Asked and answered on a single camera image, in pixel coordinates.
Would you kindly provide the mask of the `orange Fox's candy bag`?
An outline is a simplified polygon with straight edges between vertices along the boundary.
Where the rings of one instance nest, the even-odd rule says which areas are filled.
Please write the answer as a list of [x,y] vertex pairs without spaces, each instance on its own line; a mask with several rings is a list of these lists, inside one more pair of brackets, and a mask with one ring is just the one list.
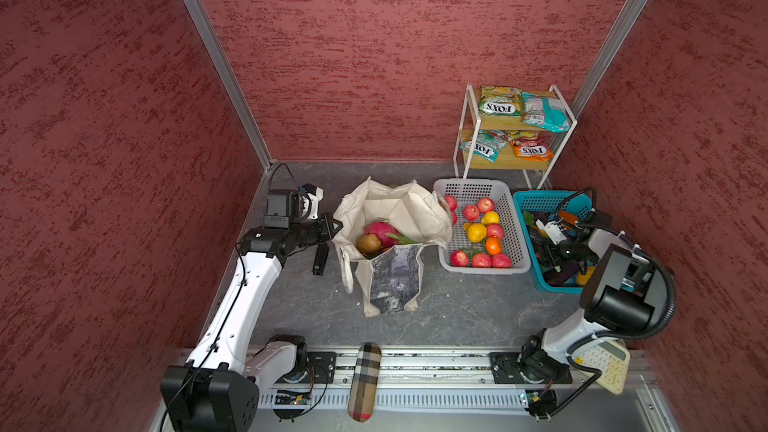
[[554,157],[549,147],[539,139],[517,138],[511,143],[515,156],[521,160],[548,162]]

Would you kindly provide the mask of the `yellow Fox's candy bag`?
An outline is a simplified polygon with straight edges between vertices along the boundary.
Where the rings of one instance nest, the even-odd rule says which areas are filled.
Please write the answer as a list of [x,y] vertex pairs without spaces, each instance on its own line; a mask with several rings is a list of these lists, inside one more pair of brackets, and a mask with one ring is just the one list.
[[515,87],[483,86],[478,110],[489,116],[520,117],[525,110],[522,91]]

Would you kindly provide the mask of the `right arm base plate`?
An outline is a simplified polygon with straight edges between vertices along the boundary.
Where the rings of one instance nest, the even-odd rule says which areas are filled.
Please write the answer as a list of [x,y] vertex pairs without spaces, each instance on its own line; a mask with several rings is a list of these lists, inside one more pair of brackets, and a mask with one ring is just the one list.
[[572,384],[569,367],[541,350],[532,354],[493,352],[489,354],[495,384]]

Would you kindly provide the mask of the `brown kiwi fruit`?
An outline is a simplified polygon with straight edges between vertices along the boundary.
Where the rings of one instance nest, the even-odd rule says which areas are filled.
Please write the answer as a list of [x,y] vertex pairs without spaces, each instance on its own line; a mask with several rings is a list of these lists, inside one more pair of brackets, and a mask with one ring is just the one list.
[[357,240],[356,248],[362,255],[371,258],[382,251],[383,245],[376,234],[366,234]]

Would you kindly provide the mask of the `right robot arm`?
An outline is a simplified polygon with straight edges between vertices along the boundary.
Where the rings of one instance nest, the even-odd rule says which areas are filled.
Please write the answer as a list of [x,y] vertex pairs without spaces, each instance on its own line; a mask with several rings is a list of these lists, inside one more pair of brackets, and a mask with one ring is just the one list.
[[529,383],[555,381],[575,368],[592,381],[606,371],[588,359],[593,349],[613,339],[653,337],[671,322],[677,291],[671,272],[625,233],[615,233],[595,223],[568,220],[560,213],[549,237],[564,239],[565,232],[602,231],[617,241],[607,245],[586,285],[579,309],[560,325],[529,338],[518,359],[523,379]]

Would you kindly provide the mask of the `orange tangerine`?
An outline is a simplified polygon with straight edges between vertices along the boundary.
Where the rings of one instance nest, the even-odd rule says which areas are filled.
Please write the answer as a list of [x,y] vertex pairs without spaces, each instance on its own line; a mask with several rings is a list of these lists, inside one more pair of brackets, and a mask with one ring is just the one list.
[[501,240],[497,237],[488,237],[485,240],[485,250],[490,256],[495,256],[503,252]]

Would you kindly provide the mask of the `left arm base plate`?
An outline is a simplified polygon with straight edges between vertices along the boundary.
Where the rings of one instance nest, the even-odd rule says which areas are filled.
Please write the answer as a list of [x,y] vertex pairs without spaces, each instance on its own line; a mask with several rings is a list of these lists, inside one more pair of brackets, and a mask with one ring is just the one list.
[[338,354],[333,351],[309,351],[297,372],[281,377],[275,385],[328,384],[334,381]]

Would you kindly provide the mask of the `pink dragon fruit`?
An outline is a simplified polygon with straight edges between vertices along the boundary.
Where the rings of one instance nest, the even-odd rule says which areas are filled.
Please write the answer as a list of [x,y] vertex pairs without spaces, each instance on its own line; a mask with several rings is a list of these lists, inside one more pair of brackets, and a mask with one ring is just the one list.
[[370,223],[365,227],[364,232],[365,234],[376,234],[381,240],[383,248],[389,248],[395,245],[416,244],[416,241],[399,232],[388,222]]

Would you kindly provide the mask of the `cream canvas tote bag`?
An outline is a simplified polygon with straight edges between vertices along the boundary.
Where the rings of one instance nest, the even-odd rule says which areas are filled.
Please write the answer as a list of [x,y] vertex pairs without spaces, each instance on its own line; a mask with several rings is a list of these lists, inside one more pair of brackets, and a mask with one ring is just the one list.
[[333,218],[342,223],[332,239],[342,281],[349,293],[360,287],[364,315],[417,310],[422,252],[452,238],[443,196],[415,180],[389,187],[368,178],[343,197]]

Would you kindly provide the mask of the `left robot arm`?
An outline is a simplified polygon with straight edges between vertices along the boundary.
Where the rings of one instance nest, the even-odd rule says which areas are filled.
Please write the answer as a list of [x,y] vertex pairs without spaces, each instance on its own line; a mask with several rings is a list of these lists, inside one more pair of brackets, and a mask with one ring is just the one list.
[[237,265],[208,330],[186,362],[161,380],[163,425],[176,431],[247,431],[262,392],[279,380],[302,379],[310,367],[304,338],[277,335],[254,356],[249,344],[267,295],[287,258],[328,243],[343,228],[330,214],[249,230],[236,245]]

